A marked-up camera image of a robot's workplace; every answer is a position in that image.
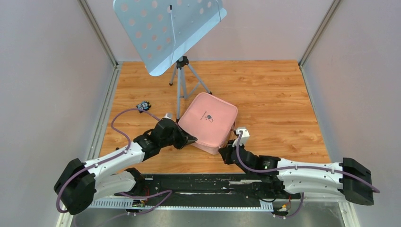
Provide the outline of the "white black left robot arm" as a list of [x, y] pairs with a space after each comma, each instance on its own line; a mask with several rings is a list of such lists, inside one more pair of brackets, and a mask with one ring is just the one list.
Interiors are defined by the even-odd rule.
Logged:
[[117, 171], [144, 162], [159, 154], [165, 147], [183, 149], [197, 138], [169, 118], [162, 118], [153, 129], [145, 131], [128, 145], [113, 153], [92, 160], [71, 160], [59, 179], [54, 191], [57, 194], [56, 209], [60, 213], [76, 215], [84, 211], [92, 201], [120, 192], [140, 195], [145, 183], [139, 174]]

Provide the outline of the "pink medicine kit case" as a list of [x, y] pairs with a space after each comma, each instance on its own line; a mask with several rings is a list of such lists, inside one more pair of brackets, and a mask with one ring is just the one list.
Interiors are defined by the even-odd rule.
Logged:
[[235, 105], [202, 92], [194, 98], [178, 125], [197, 138], [193, 146], [216, 155], [228, 139], [237, 115]]

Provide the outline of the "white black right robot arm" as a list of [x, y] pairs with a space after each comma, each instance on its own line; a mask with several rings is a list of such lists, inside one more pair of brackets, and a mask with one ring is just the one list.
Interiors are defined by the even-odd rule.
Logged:
[[342, 195], [347, 201], [365, 206], [374, 204], [371, 171], [353, 158], [341, 162], [305, 163], [273, 156], [258, 156], [237, 147], [234, 141], [218, 150], [226, 165], [235, 164], [247, 175], [256, 175], [270, 184], [275, 197], [287, 194], [322, 193]]

